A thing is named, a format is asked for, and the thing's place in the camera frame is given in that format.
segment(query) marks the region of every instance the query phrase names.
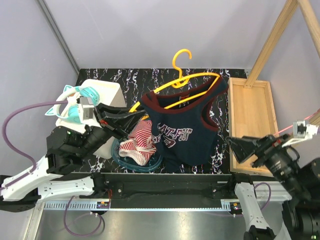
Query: white container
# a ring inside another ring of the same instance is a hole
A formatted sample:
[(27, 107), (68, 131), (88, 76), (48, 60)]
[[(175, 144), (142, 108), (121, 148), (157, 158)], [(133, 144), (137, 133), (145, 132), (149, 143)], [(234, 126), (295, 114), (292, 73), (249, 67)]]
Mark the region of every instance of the white container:
[[(121, 91), (120, 84), (116, 82), (109, 82), (109, 81), (100, 81), (100, 80), (94, 80), (94, 79), (87, 79), (85, 80), (81, 87), (93, 87), (100, 96), (99, 103), (103, 103), (108, 106), (113, 107), (125, 107), (126, 102), (124, 95)], [(80, 96), (79, 92), (76, 92), (74, 94), (76, 97)], [(65, 117), (68, 114), (68, 110), (70, 108), (70, 104), (68, 103), (67, 106), (64, 108), (64, 110), (61, 113), (62, 117)], [(79, 133), (84, 133), (85, 125), (84, 124), (76, 124), (72, 122), (64, 121), (61, 118), (58, 118), (58, 120), (55, 122), (55, 125), (58, 126), (64, 126), (66, 128), (75, 130)], [(111, 145), (114, 141), (114, 137), (111, 137), (104, 145), (102, 145), (95, 153), (94, 155), (110, 159), (111, 156)]]

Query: yellow plastic hanger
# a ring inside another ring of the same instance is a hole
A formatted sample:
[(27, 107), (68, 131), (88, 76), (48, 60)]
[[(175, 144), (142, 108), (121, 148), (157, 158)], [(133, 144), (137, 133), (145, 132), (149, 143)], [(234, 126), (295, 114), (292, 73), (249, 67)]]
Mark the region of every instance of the yellow plastic hanger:
[[(175, 70), (178, 70), (179, 71), (179, 79), (182, 78), (182, 69), (178, 66), (176, 66), (176, 60), (177, 60), (177, 57), (182, 54), (182, 53), (188, 53), (189, 54), (189, 59), (192, 59), (192, 54), (191, 52), (184, 48), (184, 49), (181, 49), (179, 50), (173, 57), (172, 59), (172, 66)], [(184, 80), (184, 82), (177, 82), (177, 83), (174, 83), (172, 84), (172, 87), (174, 87), (175, 89), (178, 89), (178, 88), (181, 88), (183, 87), (184, 85), (186, 85), (188, 82), (189, 82), (190, 78), (187, 78), (186, 80)]]
[[(182, 53), (182, 50), (178, 51), (178, 52), (174, 55), (174, 57), (177, 58), (177, 56), (179, 55), (178, 53), (179, 53), (179, 52)], [(181, 82), (181, 81), (183, 81), (182, 84), (185, 85), (185, 84), (186, 84), (185, 82), (188, 82), (190, 79), (196, 78), (196, 77), (202, 77), (202, 76), (215, 76), (215, 77), (216, 77), (215, 80), (213, 81), (213, 83), (211, 84), (211, 86), (209, 87), (209, 89), (212, 88), (212, 86), (218, 81), (218, 79), (219, 79), (219, 77), (220, 77), (220, 75), (217, 74), (217, 73), (215, 73), (215, 72), (200, 72), (200, 73), (194, 73), (194, 74), (191, 74), (191, 75), (188, 75), (188, 76), (184, 76), (184, 77), (179, 78), (179, 79), (176, 79), (176, 80), (172, 80), (172, 81), (170, 81), (170, 82), (168, 82), (168, 83), (166, 83), (166, 84), (164, 84), (164, 85), (156, 88), (156, 89), (153, 90), (153, 91), (154, 91), (154, 93), (158, 93), (158, 92), (160, 92), (161, 90), (163, 90), (163, 89), (165, 89), (165, 88), (167, 88), (167, 87), (170, 87), (170, 86), (172, 86), (172, 85), (174, 85), (174, 84), (177, 84), (177, 83), (179, 83), (179, 82)], [(177, 106), (177, 105), (182, 104), (182, 103), (184, 103), (184, 102), (187, 102), (187, 101), (189, 101), (189, 100), (198, 98), (198, 97), (206, 94), (207, 91), (203, 91), (203, 92), (198, 93), (198, 94), (196, 94), (196, 95), (187, 97), (187, 98), (185, 98), (185, 99), (183, 99), (183, 100), (177, 101), (177, 102), (175, 102), (175, 103), (173, 103), (173, 104), (171, 104), (171, 105), (169, 105), (169, 106), (166, 106), (166, 107), (164, 107), (164, 108), (165, 108), (165, 109), (170, 109), (170, 108), (172, 108), (172, 107), (174, 107), (174, 106)], [(137, 109), (137, 107), (139, 107), (139, 105), (140, 105), (140, 102), (136, 102), (136, 103), (131, 107), (129, 113), (134, 112), (134, 111)]]

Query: navy tank top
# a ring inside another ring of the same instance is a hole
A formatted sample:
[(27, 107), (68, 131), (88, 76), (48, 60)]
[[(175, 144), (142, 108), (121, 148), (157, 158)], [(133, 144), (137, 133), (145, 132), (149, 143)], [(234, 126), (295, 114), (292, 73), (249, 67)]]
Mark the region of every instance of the navy tank top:
[[(142, 96), (140, 104), (152, 121), (152, 140), (166, 161), (168, 172), (175, 172), (181, 164), (205, 164), (216, 145), (217, 124), (209, 113), (215, 98), (229, 86), (221, 77), (209, 89), (216, 77), (188, 91), (174, 95), (158, 95), (153, 91)], [(206, 94), (165, 109), (173, 103), (207, 91)]]

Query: red and white striped garment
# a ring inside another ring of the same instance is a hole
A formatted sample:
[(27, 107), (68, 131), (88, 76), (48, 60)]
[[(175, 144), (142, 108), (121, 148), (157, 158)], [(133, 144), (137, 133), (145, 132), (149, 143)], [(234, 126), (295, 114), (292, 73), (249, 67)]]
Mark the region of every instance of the red and white striped garment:
[(152, 142), (151, 120), (141, 120), (128, 135), (129, 140), (120, 143), (119, 156), (130, 157), (140, 166), (148, 163), (157, 151)]

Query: black marble surface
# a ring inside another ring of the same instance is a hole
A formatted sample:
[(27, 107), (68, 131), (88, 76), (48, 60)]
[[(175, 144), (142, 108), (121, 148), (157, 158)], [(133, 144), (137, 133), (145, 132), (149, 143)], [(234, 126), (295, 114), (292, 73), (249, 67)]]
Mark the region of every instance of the black marble surface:
[[(223, 79), (228, 81), (230, 77), (246, 78), (243, 69), (183, 69), (183, 76), (195, 73), (213, 72), (220, 74)], [(179, 78), (179, 72), (173, 68), (162, 69), (81, 69), (78, 76), (77, 85), (86, 79), (96, 79), (119, 83), (124, 95), (127, 106), (132, 106), (141, 96), (157, 87)], [(197, 87), (209, 79), (209, 76), (192, 78), (187, 85), (182, 88), (168, 87), (160, 92), (162, 95), (171, 95), (178, 92), (186, 91), (190, 88)], [(207, 164), (198, 166), (181, 165), (180, 170), (176, 173), (187, 174), (227, 174), (230, 172), (230, 155), (229, 147), (224, 139), (229, 135), (228, 121), (228, 95), (226, 93), (217, 97), (213, 103), (211, 118), (218, 124), (219, 131), (217, 135), (217, 146), (212, 149), (212, 155)], [(111, 172), (111, 173), (132, 173), (124, 167), (120, 167), (113, 159), (104, 159), (102, 157), (92, 156), (84, 159), (85, 165), (79, 172)], [(151, 173), (167, 173), (165, 164), (162, 163), (155, 171)]]

